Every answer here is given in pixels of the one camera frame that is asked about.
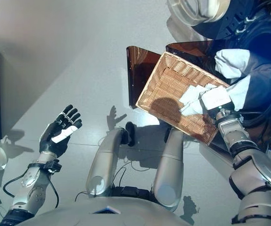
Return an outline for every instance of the robot forearm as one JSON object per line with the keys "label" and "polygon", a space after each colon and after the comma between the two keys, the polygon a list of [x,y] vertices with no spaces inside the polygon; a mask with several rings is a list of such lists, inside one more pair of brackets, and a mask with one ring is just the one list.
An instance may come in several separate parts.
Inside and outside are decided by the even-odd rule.
{"label": "robot forearm", "polygon": [[234,158],[230,185],[242,200],[233,224],[271,225],[271,161],[251,141],[237,116],[217,114],[217,126]]}
{"label": "robot forearm", "polygon": [[38,160],[29,164],[20,189],[14,197],[13,205],[4,217],[0,226],[12,226],[34,217],[44,204],[49,178],[58,172],[61,166],[52,152],[41,152]]}

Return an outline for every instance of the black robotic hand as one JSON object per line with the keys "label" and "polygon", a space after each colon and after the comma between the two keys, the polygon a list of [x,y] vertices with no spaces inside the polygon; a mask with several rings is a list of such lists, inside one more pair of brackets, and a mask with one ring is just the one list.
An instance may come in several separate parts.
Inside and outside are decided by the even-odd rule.
{"label": "black robotic hand", "polygon": [[60,157],[67,149],[70,135],[82,126],[81,115],[72,105],[67,106],[56,120],[49,124],[40,137],[40,153],[53,152]]}

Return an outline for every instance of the tile floor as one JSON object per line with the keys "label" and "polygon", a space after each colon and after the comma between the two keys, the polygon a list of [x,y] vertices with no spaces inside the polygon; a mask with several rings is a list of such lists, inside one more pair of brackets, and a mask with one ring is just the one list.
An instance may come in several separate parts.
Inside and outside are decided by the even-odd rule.
{"label": "tile floor", "polygon": [[[60,205],[73,202],[75,195],[84,189],[95,152],[108,131],[107,115],[113,105],[116,106],[118,117],[127,114],[117,124],[118,126],[124,126],[127,121],[132,121],[138,127],[138,143],[133,148],[121,148],[117,169],[127,160],[134,161],[134,167],[139,170],[152,164],[150,161],[138,161],[139,156],[156,156],[156,160],[153,160],[155,166],[157,156],[161,155],[164,147],[164,128],[158,126],[158,120],[152,115],[139,109],[132,110],[128,106],[125,48],[137,45],[162,53],[166,44],[174,42],[166,28],[170,12],[165,0],[114,0],[105,6],[99,5],[98,1],[91,1],[88,7],[89,9],[86,9],[88,14],[84,15],[78,10],[77,16],[86,21],[92,20],[92,26],[81,28],[92,35],[87,37],[71,63],[57,75],[51,85],[46,87],[15,123],[8,135],[12,140],[15,140],[17,134],[22,134],[22,138],[16,138],[15,145],[5,146],[9,161],[4,173],[0,173],[0,186],[21,174],[27,164],[37,158],[39,136],[46,125],[63,107],[73,104],[82,114],[83,127],[73,134],[67,152],[60,157],[62,171],[52,178],[60,195]],[[72,35],[67,44],[73,41]],[[13,99],[10,101],[13,106],[19,107],[14,95],[23,94],[15,93],[17,90],[11,92]],[[153,139],[149,137],[152,132],[157,134]],[[185,138],[182,194],[185,198],[181,200],[175,213],[197,226],[228,225],[237,212],[239,200],[228,182],[203,158],[199,152],[200,148],[199,143],[189,137]],[[129,166],[122,185],[149,189],[155,172],[155,169],[138,172]],[[15,191],[18,183],[13,183],[8,188]],[[0,198],[2,206],[8,209],[12,199],[4,194],[2,187]],[[38,214],[52,210],[55,203],[56,198],[48,187],[47,200]]]}

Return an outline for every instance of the silver robot leg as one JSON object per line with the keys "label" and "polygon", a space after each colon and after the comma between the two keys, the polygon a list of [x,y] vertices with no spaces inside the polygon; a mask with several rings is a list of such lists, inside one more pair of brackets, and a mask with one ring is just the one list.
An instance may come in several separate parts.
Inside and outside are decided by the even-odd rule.
{"label": "silver robot leg", "polygon": [[173,128],[164,148],[152,193],[157,201],[175,211],[181,199],[183,182],[183,133]]}
{"label": "silver robot leg", "polygon": [[87,177],[86,190],[89,196],[110,194],[123,132],[124,129],[110,131],[99,147]]}

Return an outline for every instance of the woven basket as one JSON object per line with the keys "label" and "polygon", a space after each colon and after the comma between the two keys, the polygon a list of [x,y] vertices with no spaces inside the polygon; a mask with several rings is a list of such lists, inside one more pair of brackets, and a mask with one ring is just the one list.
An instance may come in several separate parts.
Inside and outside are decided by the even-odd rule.
{"label": "woven basket", "polygon": [[210,144],[217,133],[211,120],[203,115],[183,116],[179,99],[192,86],[229,85],[196,65],[164,52],[144,87],[136,106],[171,124],[184,133]]}

